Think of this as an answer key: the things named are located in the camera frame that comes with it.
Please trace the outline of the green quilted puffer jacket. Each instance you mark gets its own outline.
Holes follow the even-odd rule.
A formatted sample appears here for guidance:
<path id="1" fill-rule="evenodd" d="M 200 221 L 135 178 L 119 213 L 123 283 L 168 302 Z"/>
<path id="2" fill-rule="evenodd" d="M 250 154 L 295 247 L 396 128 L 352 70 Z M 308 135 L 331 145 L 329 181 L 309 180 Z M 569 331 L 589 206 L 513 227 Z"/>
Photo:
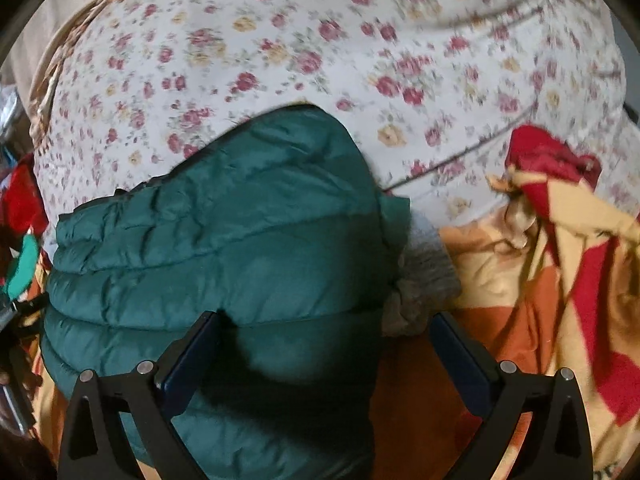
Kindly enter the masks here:
<path id="1" fill-rule="evenodd" d="M 212 479 L 365 479 L 382 312 L 408 200 L 347 130 L 296 105 L 244 122 L 166 176 L 64 214 L 41 351 L 70 394 L 224 315 L 175 426 Z"/>

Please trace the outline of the teal green garment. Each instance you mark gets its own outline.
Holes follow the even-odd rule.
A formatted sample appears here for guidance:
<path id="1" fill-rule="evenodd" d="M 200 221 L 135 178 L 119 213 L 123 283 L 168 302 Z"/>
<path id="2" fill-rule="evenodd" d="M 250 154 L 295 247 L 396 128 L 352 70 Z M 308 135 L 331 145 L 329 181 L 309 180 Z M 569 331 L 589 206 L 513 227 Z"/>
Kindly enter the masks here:
<path id="1" fill-rule="evenodd" d="M 9 300 L 14 301 L 29 289 L 39 258 L 38 240 L 32 233 L 27 233 L 22 240 L 21 250 L 9 264 L 6 280 L 1 290 Z"/>

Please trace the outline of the yellow red rose blanket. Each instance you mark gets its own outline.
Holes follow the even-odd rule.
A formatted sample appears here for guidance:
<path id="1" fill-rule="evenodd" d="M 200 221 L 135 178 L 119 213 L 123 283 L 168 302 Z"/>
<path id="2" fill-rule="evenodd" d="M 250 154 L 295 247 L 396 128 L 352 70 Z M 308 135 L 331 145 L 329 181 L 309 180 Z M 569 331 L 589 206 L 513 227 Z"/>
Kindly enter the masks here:
<path id="1" fill-rule="evenodd" d="M 599 174 L 596 158 L 547 131 L 516 129 L 506 175 L 490 182 L 508 206 L 438 230 L 461 294 L 430 316 L 450 313 L 496 361 L 524 373 L 574 372 L 590 432 L 590 479 L 616 474 L 639 440 L 639 223 L 597 198 Z M 366 479 L 448 479 L 482 423 L 440 362 L 428 323 L 419 335 L 382 335 L 369 415 L 374 457 Z M 120 417 L 141 470 L 157 473 L 134 420 Z M 523 415 L 491 479 L 510 479 L 529 423 Z"/>

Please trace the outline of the red garment pile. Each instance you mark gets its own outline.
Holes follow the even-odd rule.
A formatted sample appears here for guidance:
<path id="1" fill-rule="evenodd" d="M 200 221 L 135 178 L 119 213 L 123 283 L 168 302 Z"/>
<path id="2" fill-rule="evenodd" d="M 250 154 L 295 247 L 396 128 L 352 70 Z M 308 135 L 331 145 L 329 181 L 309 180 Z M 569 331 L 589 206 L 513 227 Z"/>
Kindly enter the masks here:
<path id="1" fill-rule="evenodd" d="M 40 237 L 49 225 L 34 175 L 34 156 L 23 157 L 1 183 L 1 226 L 12 236 Z"/>

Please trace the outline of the beige fringed bedspread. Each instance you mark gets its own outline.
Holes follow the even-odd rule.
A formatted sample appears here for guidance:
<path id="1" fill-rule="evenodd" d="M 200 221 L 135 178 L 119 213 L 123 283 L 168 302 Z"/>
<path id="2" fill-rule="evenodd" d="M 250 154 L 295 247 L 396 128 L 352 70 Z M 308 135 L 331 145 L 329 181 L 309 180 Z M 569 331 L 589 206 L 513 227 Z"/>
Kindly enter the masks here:
<path id="1" fill-rule="evenodd" d="M 98 14 L 115 0 L 42 0 L 9 50 L 3 73 L 16 84 L 34 148 L 46 143 L 56 85 L 66 58 Z"/>

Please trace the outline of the white floral quilt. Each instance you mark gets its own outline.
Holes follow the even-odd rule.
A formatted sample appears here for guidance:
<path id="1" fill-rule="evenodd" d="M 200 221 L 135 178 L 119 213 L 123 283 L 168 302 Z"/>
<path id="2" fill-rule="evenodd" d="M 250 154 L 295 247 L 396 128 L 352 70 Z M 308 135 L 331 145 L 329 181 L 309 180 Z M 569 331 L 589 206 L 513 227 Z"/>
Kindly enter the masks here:
<path id="1" fill-rule="evenodd" d="M 596 155 L 598 194 L 638 214 L 626 89 L 602 0 L 115 0 L 63 63 L 35 174 L 56 221 L 308 102 L 436 226 L 498 205 L 521 124 Z"/>

